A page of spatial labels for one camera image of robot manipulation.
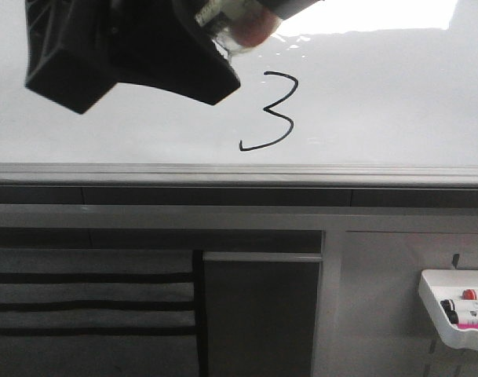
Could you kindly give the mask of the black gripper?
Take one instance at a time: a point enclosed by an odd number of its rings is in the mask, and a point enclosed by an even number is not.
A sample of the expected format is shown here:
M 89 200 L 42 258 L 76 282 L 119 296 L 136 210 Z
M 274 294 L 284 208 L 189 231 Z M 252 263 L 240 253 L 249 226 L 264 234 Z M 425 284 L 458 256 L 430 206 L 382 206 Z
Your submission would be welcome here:
M 147 84 L 215 105 L 240 81 L 183 1 L 150 1 Z M 139 64 L 121 44 L 142 1 L 26 1 L 25 86 L 83 114 L 117 83 L 139 85 Z

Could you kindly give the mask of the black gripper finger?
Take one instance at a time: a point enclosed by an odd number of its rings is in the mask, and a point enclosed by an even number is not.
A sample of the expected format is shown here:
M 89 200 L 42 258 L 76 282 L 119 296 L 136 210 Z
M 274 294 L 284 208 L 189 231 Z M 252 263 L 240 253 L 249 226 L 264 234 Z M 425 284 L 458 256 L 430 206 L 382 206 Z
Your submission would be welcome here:
M 282 20 L 287 20 L 316 4 L 319 0 L 259 0 L 259 2 Z

